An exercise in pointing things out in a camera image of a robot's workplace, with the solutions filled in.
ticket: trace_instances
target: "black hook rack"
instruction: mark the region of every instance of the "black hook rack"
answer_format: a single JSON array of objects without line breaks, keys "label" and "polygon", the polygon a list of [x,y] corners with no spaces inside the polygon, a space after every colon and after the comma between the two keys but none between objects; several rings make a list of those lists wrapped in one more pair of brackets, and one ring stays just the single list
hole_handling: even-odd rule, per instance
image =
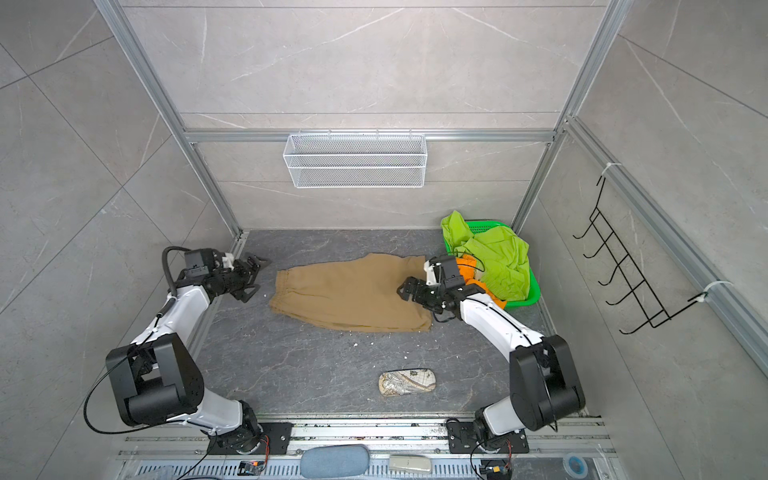
[{"label": "black hook rack", "polygon": [[[633,330],[631,330],[629,332],[625,332],[622,329],[619,329],[619,332],[623,333],[624,335],[631,335],[631,334],[637,332],[639,329],[643,328],[646,325],[650,325],[651,328],[658,328],[658,327],[664,325],[666,322],[672,320],[675,316],[680,315],[685,310],[688,310],[692,306],[694,306],[697,303],[699,303],[701,301],[701,299],[706,298],[707,295],[708,295],[707,292],[697,293],[696,295],[692,296],[691,298],[689,298],[687,300],[688,304],[686,306],[684,306],[683,308],[679,309],[677,312],[672,313],[671,315],[669,314],[669,312],[667,311],[667,308],[663,305],[663,303],[661,303],[661,300],[659,300],[659,297],[656,294],[656,292],[654,291],[654,288],[650,285],[650,283],[648,283],[648,279],[645,278],[645,274],[640,269],[640,267],[637,266],[637,263],[634,261],[634,258],[632,258],[632,256],[629,254],[629,250],[627,250],[627,248],[624,246],[624,242],[621,241],[621,238],[618,236],[618,234],[616,234],[616,230],[614,230],[614,228],[611,226],[611,222],[609,222],[608,219],[605,217],[605,215],[603,215],[603,212],[600,211],[600,199],[603,196],[603,189],[605,188],[605,177],[601,176],[600,179],[598,180],[598,182],[595,184],[595,186],[596,187],[597,186],[600,187],[600,193],[598,194],[598,200],[594,203],[594,209],[592,210],[592,213],[589,214],[589,226],[587,227],[587,229],[584,231],[584,233],[582,235],[580,235],[579,237],[576,237],[574,235],[573,238],[575,238],[576,240],[580,240],[580,239],[584,238],[584,236],[589,232],[590,229],[594,228],[594,231],[598,233],[598,236],[602,240],[602,243],[600,244],[598,249],[593,254],[591,254],[591,255],[582,254],[582,255],[584,255],[584,258],[594,258],[598,253],[600,253],[600,250],[603,250],[603,247],[605,247],[606,250],[608,250],[609,254],[611,255],[611,258],[616,263],[616,267],[614,267],[614,271],[611,274],[611,278],[608,279],[608,281],[606,283],[602,283],[600,280],[598,280],[598,283],[601,284],[602,286],[610,285],[611,282],[614,281],[614,277],[616,276],[616,272],[619,272],[619,273],[621,273],[621,276],[624,278],[624,282],[626,282],[627,286],[630,288],[629,292],[627,292],[626,295],[622,296],[617,302],[611,303],[611,302],[608,302],[606,300],[605,303],[607,303],[608,305],[618,305],[619,303],[621,303],[625,299],[627,299],[627,297],[632,295],[634,297],[634,299],[637,301],[637,305],[639,305],[640,309],[643,310],[643,314],[645,315],[645,321],[644,322],[642,322],[640,325],[638,325],[636,328],[634,328]],[[603,221],[605,222],[605,224],[608,225],[608,228],[611,230],[611,232],[607,236],[605,236],[605,237],[600,232],[600,230],[597,228],[597,226],[595,226],[595,224],[594,224],[594,222],[598,218],[602,218]],[[621,245],[621,248],[624,249],[625,255],[620,260],[617,259],[617,256],[614,254],[614,251],[611,250],[611,246],[608,245],[608,241],[609,241],[609,239],[611,237],[614,237],[616,240],[618,240],[618,243]],[[638,271],[638,273],[642,277],[642,280],[640,282],[638,282],[637,285],[635,285],[635,286],[632,286],[632,284],[630,283],[629,279],[627,278],[627,274],[624,272],[624,270],[622,270],[621,264],[624,263],[624,261],[626,259],[629,259],[632,262],[632,265],[634,265],[634,268]],[[656,302],[659,304],[659,307],[661,308],[661,310],[659,310],[658,312],[656,312],[655,314],[650,315],[650,316],[648,315],[648,312],[645,310],[645,307],[643,306],[643,303],[640,301],[639,298],[637,298],[637,289],[640,288],[640,286],[642,286],[643,284],[645,284],[648,287],[648,289],[650,290],[651,294],[653,294],[654,298],[656,299]],[[659,315],[662,315],[662,314],[665,316],[665,318],[663,320],[661,320],[661,322],[659,322],[656,325],[654,325],[651,320],[655,319],[656,317],[658,317]]]}]

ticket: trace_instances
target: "wire rack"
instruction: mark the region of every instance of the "wire rack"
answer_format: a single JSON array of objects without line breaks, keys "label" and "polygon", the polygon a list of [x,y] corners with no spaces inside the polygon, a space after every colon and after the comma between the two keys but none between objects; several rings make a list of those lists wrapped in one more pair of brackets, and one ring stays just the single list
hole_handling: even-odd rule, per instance
[{"label": "wire rack", "polygon": [[292,134],[283,158],[297,188],[423,187],[422,134]]},{"label": "wire rack", "polygon": [[[616,272],[619,272],[621,274],[621,278],[624,279],[624,282],[627,284],[627,286],[630,289],[629,292],[627,292],[626,295],[622,296],[617,302],[608,302],[606,300],[605,303],[607,303],[608,305],[618,305],[619,303],[627,299],[629,296],[633,296],[635,301],[637,301],[637,305],[639,305],[640,309],[643,311],[643,315],[645,315],[645,321],[642,322],[637,327],[635,327],[634,329],[628,332],[625,332],[624,330],[620,329],[619,332],[623,333],[624,335],[631,335],[646,325],[650,325],[651,328],[657,328],[665,324],[669,320],[672,320],[675,316],[680,315],[685,310],[688,310],[692,306],[703,301],[703,299],[706,298],[708,295],[706,289],[703,292],[697,293],[696,295],[686,300],[687,305],[679,309],[677,312],[671,313],[671,314],[669,313],[669,310],[667,310],[667,308],[663,305],[661,300],[659,300],[659,297],[654,291],[654,288],[650,285],[650,283],[648,283],[648,279],[645,278],[645,275],[643,274],[643,270],[641,270],[640,267],[637,266],[637,263],[634,261],[634,258],[632,258],[632,256],[629,254],[629,250],[627,250],[627,248],[624,246],[624,242],[621,241],[621,238],[618,236],[618,234],[616,234],[616,230],[614,230],[614,228],[611,226],[611,222],[609,222],[608,219],[605,217],[605,215],[603,215],[603,212],[600,211],[600,199],[603,196],[603,189],[605,188],[605,177],[601,176],[596,186],[600,187],[600,193],[598,194],[598,200],[594,203],[594,209],[592,210],[592,213],[589,215],[589,226],[584,231],[584,233],[582,233],[578,237],[574,235],[573,238],[580,240],[584,238],[584,236],[586,236],[587,233],[589,233],[589,230],[594,230],[598,234],[602,242],[600,243],[600,246],[598,247],[597,250],[595,250],[593,254],[587,255],[586,253],[584,253],[583,254],[584,258],[594,258],[595,256],[597,256],[598,253],[601,252],[601,250],[606,249],[608,253],[611,255],[611,259],[613,259],[614,263],[616,264],[616,266],[614,267],[613,273],[611,273],[611,278],[608,279],[606,283],[603,283],[600,280],[598,280],[598,283],[601,284],[602,286],[610,285],[611,282],[614,281],[614,277],[616,277]],[[607,225],[608,227],[607,235],[601,232],[598,229],[597,225],[595,225],[594,222],[598,218],[602,219]],[[611,249],[611,246],[608,245],[608,241],[611,239],[611,237],[615,238],[618,241],[619,245],[621,245],[621,249],[623,250],[623,253],[622,252],[617,253],[614,251],[614,249]],[[632,285],[632,283],[630,283],[630,280],[627,277],[627,272],[624,271],[624,268],[630,265],[634,266],[634,269],[640,274],[642,279],[639,282],[637,282],[635,285]],[[654,296],[656,303],[658,303],[659,305],[659,310],[652,315],[649,314],[648,311],[646,311],[645,306],[643,306],[643,302],[641,302],[640,298],[637,297],[637,289],[643,285],[647,286],[647,288],[650,290],[650,293]],[[656,318],[661,318],[661,321],[654,324],[653,320]]]}]

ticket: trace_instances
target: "white zip tie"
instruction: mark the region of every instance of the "white zip tie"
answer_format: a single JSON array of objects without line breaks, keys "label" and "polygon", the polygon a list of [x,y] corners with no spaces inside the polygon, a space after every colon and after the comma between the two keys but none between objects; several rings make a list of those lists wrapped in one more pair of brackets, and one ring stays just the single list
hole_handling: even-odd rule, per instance
[{"label": "white zip tie", "polygon": [[600,172],[600,176],[602,177],[603,175],[605,175],[605,172],[607,172],[607,171],[608,171],[608,169],[609,169],[609,168],[611,168],[611,167],[613,167],[614,165],[621,165],[621,164],[614,164],[614,163],[612,163],[612,162],[608,162],[608,163],[606,163],[606,164],[605,164],[605,168],[603,169],[603,171],[602,171],[602,172]]},{"label": "white zip tie", "polygon": [[709,292],[709,289],[712,288],[713,286],[721,284],[721,283],[723,285],[733,285],[733,283],[729,282],[728,280],[715,280],[713,282],[710,282],[709,285],[705,286],[704,290],[702,290],[701,294],[698,297],[696,297],[696,299],[694,299],[694,300],[699,302],[699,303],[703,302],[707,298],[706,294]]}]

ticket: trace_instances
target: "white wire mesh basket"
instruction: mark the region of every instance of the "white wire mesh basket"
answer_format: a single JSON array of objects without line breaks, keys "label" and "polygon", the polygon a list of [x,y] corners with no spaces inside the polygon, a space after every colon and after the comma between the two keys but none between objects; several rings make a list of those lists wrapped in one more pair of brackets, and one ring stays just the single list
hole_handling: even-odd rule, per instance
[{"label": "white wire mesh basket", "polygon": [[296,188],[423,187],[422,134],[292,134],[283,158]]}]

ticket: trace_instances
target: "black mounting plate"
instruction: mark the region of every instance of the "black mounting plate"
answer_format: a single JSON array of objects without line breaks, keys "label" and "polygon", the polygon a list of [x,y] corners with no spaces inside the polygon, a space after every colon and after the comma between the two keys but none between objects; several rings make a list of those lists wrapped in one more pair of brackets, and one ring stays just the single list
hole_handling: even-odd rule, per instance
[{"label": "black mounting plate", "polygon": [[[471,453],[478,444],[472,422],[449,421],[445,424],[445,427],[448,429],[448,446],[451,453]],[[528,453],[530,451],[528,448],[528,436],[525,434],[525,430],[521,430],[519,433],[510,432],[507,435],[494,437],[486,442],[483,448],[490,452],[501,449],[499,450],[500,453],[507,453],[509,452],[507,440],[512,445],[512,453]],[[480,448],[475,450],[475,453],[478,452],[482,453]]]},{"label": "black mounting plate", "polygon": [[[270,455],[285,455],[288,453],[288,442],[290,442],[293,423],[260,423],[259,425],[264,430],[264,435],[270,437]],[[210,441],[213,444],[208,444],[210,449],[208,455],[239,455],[235,449],[222,449],[213,439]],[[262,443],[251,455],[264,455],[265,447]]]}]

